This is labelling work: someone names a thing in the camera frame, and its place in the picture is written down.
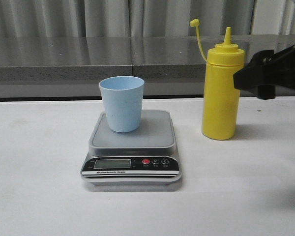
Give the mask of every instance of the white table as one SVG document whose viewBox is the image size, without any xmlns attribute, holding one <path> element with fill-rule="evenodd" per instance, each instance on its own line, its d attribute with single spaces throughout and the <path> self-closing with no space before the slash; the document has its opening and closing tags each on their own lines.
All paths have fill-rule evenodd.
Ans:
<svg viewBox="0 0 295 236">
<path fill-rule="evenodd" d="M 80 178 L 101 101 L 0 103 L 0 236 L 295 236 L 295 97 L 240 100 L 236 135 L 201 133 L 202 99 L 168 110 L 175 192 L 92 192 Z"/>
</svg>

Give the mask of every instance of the cup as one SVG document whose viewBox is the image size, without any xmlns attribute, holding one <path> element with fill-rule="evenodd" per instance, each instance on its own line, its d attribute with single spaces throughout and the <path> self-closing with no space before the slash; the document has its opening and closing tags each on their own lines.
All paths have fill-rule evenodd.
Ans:
<svg viewBox="0 0 295 236">
<path fill-rule="evenodd" d="M 130 132 L 141 122 L 144 80 L 115 76 L 99 83 L 108 126 L 115 132 Z"/>
</svg>

